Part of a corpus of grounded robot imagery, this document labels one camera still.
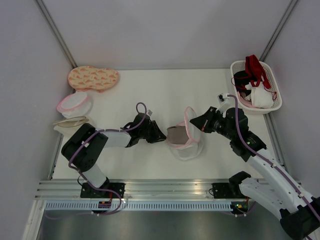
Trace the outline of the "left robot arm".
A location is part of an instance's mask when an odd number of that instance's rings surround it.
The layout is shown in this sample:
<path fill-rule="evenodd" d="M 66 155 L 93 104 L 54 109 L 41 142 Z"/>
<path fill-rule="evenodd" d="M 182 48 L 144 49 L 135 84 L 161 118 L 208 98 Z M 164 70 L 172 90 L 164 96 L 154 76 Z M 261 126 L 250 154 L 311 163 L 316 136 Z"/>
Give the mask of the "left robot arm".
<path fill-rule="evenodd" d="M 83 124 L 63 145 L 61 154 L 68 166 L 75 169 L 86 182 L 81 184 L 81 198 L 103 199 L 124 195 L 125 184 L 111 183 L 97 165 L 104 148 L 130 148 L 139 140 L 154 144 L 166 140 L 155 120 L 149 115 L 138 113 L 132 122 L 120 130 L 97 130 L 89 123 Z"/>

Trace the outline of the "white mesh laundry bag pink zipper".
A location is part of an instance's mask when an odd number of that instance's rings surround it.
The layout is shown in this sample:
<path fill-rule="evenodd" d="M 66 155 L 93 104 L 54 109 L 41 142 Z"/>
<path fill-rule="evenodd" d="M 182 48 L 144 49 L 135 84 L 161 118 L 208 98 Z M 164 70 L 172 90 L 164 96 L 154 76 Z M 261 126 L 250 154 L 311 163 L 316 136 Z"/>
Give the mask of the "white mesh laundry bag pink zipper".
<path fill-rule="evenodd" d="M 184 145 L 171 145 L 167 142 L 167 146 L 171 153 L 181 161 L 188 161 L 196 158 L 202 151 L 204 143 L 202 141 L 201 131 L 197 129 L 190 120 L 196 118 L 197 114 L 192 107 L 188 106 L 183 115 L 183 121 L 185 123 L 186 132 L 189 140 Z"/>

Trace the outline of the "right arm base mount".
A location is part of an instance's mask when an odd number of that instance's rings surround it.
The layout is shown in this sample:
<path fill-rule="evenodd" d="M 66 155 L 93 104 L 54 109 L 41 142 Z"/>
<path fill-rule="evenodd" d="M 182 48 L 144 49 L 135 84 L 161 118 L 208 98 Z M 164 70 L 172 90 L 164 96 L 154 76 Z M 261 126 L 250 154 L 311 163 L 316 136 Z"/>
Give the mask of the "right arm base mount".
<path fill-rule="evenodd" d="M 240 184 L 227 182 L 214 182 L 207 191 L 214 199 L 226 200 L 247 200 L 254 201 L 253 198 L 244 195 L 240 190 Z"/>

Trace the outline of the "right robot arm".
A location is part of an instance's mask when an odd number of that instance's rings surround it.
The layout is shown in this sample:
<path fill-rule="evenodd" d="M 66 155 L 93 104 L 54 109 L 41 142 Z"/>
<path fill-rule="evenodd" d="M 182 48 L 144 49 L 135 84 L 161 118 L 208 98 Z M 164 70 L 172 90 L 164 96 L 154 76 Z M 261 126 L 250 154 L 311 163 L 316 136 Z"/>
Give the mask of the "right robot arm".
<path fill-rule="evenodd" d="M 293 240 L 308 238 L 320 227 L 320 199 L 299 185 L 274 159 L 266 144 L 248 126 L 248 118 L 238 107 L 225 114 L 210 107 L 203 115 L 189 121 L 204 133 L 218 133 L 227 138 L 232 151 L 267 181 L 260 184 L 241 171 L 229 178 L 228 192 L 239 198 L 249 197 L 272 213 Z"/>

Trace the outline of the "taupe grey bra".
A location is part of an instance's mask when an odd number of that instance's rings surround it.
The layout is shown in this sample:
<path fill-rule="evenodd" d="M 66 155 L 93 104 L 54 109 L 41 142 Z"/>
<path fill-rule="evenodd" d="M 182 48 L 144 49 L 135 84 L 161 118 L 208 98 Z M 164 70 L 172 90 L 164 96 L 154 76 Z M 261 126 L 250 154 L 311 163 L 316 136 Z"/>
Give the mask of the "taupe grey bra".
<path fill-rule="evenodd" d="M 170 145 L 185 145 L 189 140 L 185 123 L 168 127 L 166 140 Z"/>

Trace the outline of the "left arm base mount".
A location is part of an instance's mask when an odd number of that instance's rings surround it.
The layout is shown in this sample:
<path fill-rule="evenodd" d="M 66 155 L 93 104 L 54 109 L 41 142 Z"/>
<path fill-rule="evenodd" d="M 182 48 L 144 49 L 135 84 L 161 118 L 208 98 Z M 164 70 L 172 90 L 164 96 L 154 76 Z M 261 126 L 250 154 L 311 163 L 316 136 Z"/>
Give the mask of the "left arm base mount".
<path fill-rule="evenodd" d="M 109 183 L 108 191 L 96 190 L 88 183 L 83 183 L 80 192 L 82 199 L 114 199 L 119 198 L 116 193 L 123 198 L 125 193 L 125 183 L 111 182 Z"/>

